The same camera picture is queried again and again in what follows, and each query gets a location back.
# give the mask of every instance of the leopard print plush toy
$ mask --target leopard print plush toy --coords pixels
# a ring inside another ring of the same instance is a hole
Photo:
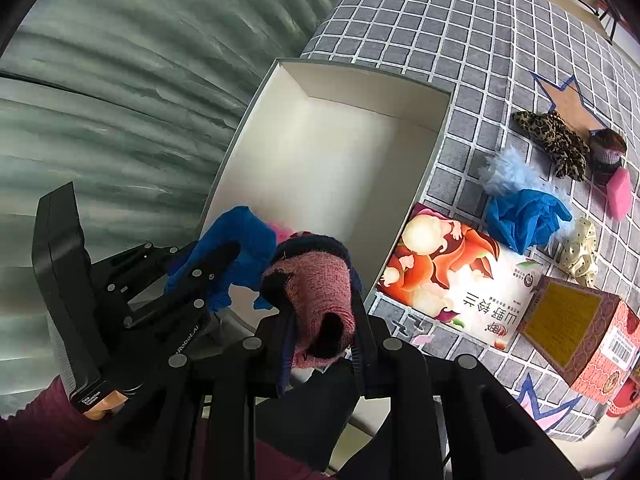
[[[516,124],[540,143],[556,165],[556,176],[584,180],[589,147],[565,124],[558,112],[516,112]]]

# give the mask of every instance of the blue cloth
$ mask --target blue cloth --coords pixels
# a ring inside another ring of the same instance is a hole
[[[555,196],[523,189],[494,197],[486,208],[489,235],[519,254],[533,245],[546,245],[558,231],[558,218],[568,222],[572,216]]]
[[[237,206],[220,215],[205,235],[198,241],[187,260],[179,267],[169,270],[169,280],[164,291],[175,288],[183,272],[207,253],[225,242],[238,242],[240,254],[231,263],[220,280],[214,280],[207,289],[206,305],[210,312],[217,312],[231,304],[229,286],[245,286],[258,292],[260,278],[269,266],[276,251],[276,234],[247,206]],[[254,308],[271,308],[267,301],[258,296]]]

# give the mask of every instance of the white box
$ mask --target white box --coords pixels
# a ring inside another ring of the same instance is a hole
[[[265,222],[340,240],[373,295],[435,164],[449,101],[448,92],[376,69],[276,60],[216,175],[202,234],[247,205]],[[249,328],[267,314],[248,297],[232,299]]]

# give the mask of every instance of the person's arm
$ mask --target person's arm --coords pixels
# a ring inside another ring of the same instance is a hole
[[[7,420],[0,418],[2,476],[12,480],[48,478],[83,450],[100,427],[100,422],[71,406],[60,377],[56,377],[24,410]]]
[[[293,460],[260,440],[255,441],[257,480],[326,480],[327,476]]]

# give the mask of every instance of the book cover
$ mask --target book cover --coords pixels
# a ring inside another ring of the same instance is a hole
[[[416,204],[378,290],[504,350],[542,271],[490,236]]]

